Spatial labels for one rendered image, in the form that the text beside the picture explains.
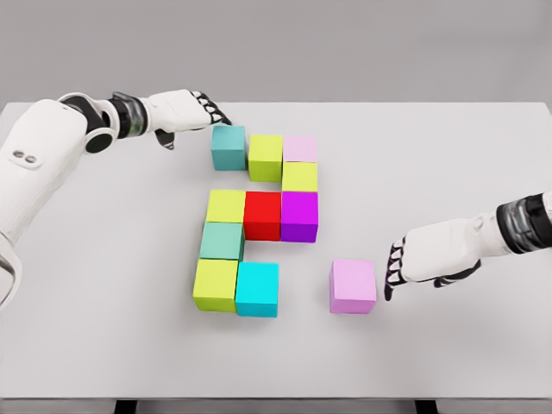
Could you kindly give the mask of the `cyan cube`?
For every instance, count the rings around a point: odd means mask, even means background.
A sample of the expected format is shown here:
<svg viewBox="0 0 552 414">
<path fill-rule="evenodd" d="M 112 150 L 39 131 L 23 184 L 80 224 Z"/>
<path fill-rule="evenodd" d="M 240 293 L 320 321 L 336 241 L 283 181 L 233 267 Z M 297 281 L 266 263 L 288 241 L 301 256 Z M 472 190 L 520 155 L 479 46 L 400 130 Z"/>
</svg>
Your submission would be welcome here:
<svg viewBox="0 0 552 414">
<path fill-rule="evenodd" d="M 241 262 L 237 273 L 235 306 L 241 317 L 276 317 L 279 308 L 279 264 Z"/>
</svg>

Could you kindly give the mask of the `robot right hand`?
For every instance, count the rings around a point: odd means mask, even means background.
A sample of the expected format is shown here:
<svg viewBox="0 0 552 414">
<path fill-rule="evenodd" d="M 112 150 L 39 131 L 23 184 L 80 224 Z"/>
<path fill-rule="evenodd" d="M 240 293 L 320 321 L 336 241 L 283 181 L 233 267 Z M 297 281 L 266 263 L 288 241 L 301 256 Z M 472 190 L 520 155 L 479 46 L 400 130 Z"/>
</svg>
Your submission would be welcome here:
<svg viewBox="0 0 552 414">
<path fill-rule="evenodd" d="M 468 246 L 466 220 L 412 229 L 391 246 L 385 300 L 391 300 L 400 285 L 430 281 L 435 288 L 441 288 L 467 278 L 480 266 L 480 257 Z"/>
</svg>

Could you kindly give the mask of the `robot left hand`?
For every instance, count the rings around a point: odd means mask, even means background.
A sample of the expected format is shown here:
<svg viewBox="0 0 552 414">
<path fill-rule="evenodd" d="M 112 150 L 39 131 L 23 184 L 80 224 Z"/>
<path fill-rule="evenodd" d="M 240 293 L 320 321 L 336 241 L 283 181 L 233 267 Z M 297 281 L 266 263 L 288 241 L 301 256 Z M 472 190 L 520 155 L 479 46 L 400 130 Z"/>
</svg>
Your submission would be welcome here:
<svg viewBox="0 0 552 414">
<path fill-rule="evenodd" d="M 158 143 L 173 150 L 177 133 L 206 129 L 214 124 L 232 122 L 206 94 L 187 89 L 167 91 L 144 98 L 148 111 L 148 132 Z"/>
</svg>

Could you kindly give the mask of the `teal cube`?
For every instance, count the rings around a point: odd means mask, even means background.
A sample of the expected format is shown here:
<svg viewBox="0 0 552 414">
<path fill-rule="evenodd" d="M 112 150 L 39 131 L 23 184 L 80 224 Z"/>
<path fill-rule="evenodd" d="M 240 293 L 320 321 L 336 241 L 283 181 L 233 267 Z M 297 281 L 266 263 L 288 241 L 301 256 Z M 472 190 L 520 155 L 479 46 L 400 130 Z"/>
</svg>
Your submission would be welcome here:
<svg viewBox="0 0 552 414">
<path fill-rule="evenodd" d="M 210 151 L 216 171 L 245 171 L 245 128 L 234 125 L 216 125 L 212 131 Z"/>
</svg>

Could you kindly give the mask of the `pale pink cube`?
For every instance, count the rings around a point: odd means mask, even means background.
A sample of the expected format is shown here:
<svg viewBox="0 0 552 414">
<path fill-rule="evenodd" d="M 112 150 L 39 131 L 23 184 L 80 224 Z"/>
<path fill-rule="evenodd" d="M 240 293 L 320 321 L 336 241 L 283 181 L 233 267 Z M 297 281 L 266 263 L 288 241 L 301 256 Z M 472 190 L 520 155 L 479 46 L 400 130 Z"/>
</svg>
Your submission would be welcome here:
<svg viewBox="0 0 552 414">
<path fill-rule="evenodd" d="M 308 135 L 283 136 L 283 161 L 317 162 L 317 140 Z"/>
</svg>

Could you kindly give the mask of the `purple cube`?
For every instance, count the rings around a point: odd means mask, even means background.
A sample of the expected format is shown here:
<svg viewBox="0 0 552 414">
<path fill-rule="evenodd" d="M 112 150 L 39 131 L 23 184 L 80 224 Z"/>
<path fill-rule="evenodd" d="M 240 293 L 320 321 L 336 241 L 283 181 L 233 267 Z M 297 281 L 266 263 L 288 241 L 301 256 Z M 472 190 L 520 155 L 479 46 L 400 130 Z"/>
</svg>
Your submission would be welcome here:
<svg viewBox="0 0 552 414">
<path fill-rule="evenodd" d="M 318 231 L 318 193 L 283 191 L 280 240 L 314 243 Z"/>
</svg>

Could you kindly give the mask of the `sea-green cube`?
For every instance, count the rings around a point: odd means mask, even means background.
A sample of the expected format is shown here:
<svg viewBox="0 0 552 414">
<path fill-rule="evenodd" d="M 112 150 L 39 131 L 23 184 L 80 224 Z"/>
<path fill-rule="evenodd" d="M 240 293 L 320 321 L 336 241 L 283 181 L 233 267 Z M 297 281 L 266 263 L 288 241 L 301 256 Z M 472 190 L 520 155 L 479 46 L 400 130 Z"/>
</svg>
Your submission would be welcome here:
<svg viewBox="0 0 552 414">
<path fill-rule="evenodd" d="M 242 261 L 244 232 L 241 223 L 205 223 L 200 259 Z"/>
</svg>

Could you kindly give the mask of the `red cube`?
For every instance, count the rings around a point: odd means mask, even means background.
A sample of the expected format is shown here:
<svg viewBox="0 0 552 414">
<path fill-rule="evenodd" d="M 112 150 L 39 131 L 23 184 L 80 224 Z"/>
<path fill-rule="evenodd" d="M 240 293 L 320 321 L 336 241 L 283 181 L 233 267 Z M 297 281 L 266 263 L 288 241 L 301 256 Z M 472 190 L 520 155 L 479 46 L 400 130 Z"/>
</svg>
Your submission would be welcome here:
<svg viewBox="0 0 552 414">
<path fill-rule="evenodd" d="M 246 192 L 243 226 L 248 241 L 278 242 L 280 219 L 280 192 Z"/>
</svg>

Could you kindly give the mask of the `yellow-green cube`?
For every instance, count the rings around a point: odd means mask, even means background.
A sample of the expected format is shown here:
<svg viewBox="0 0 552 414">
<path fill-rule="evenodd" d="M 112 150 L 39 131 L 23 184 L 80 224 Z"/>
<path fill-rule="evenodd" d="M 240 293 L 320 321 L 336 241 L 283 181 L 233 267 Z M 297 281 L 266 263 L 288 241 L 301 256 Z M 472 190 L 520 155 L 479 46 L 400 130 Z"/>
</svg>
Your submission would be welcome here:
<svg viewBox="0 0 552 414">
<path fill-rule="evenodd" d="M 236 313 L 237 260 L 199 259 L 192 297 L 200 311 Z"/>
<path fill-rule="evenodd" d="M 243 223 L 246 192 L 211 190 L 205 220 L 210 223 Z"/>
<path fill-rule="evenodd" d="M 251 135 L 248 152 L 249 178 L 253 182 L 282 180 L 283 136 Z"/>
<path fill-rule="evenodd" d="M 317 167 L 316 162 L 285 161 L 282 172 L 282 191 L 317 192 Z"/>
</svg>

